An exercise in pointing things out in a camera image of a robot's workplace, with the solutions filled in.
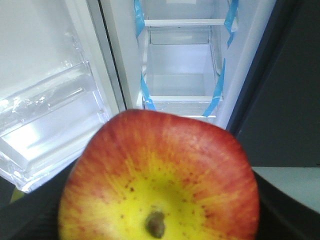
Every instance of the refrigerator door bin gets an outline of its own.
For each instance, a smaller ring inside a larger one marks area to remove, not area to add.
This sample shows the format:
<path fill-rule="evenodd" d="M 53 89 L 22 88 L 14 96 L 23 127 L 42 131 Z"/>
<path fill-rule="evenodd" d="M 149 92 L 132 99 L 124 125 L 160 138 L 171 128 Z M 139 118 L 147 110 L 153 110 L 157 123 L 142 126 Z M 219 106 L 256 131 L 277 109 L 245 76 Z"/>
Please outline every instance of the refrigerator door bin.
<path fill-rule="evenodd" d="M 31 192 L 79 157 L 113 93 L 85 0 L 4 1 L 0 20 L 0 175 Z"/>
<path fill-rule="evenodd" d="M 0 107 L 0 173 L 25 192 L 74 161 L 109 119 L 87 62 L 2 99 Z"/>

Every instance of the open refrigerator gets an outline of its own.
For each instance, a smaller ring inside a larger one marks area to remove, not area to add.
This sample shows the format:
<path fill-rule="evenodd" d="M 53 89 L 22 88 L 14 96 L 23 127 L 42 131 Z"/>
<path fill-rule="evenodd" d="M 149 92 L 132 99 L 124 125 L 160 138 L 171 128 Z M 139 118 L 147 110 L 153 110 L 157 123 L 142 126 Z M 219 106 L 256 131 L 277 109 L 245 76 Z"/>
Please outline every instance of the open refrigerator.
<path fill-rule="evenodd" d="M 1 1 L 1 177 L 35 190 L 125 109 L 226 128 L 275 1 Z"/>

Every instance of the apple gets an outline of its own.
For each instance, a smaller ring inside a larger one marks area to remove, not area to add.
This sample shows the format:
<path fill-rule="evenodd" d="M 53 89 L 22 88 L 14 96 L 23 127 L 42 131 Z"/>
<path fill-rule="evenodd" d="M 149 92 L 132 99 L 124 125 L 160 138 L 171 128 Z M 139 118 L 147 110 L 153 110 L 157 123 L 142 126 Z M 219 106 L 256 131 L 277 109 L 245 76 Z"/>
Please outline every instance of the apple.
<path fill-rule="evenodd" d="M 253 240 L 259 204 L 247 156 L 226 130 L 132 109 L 78 159 L 58 230 L 62 240 Z"/>

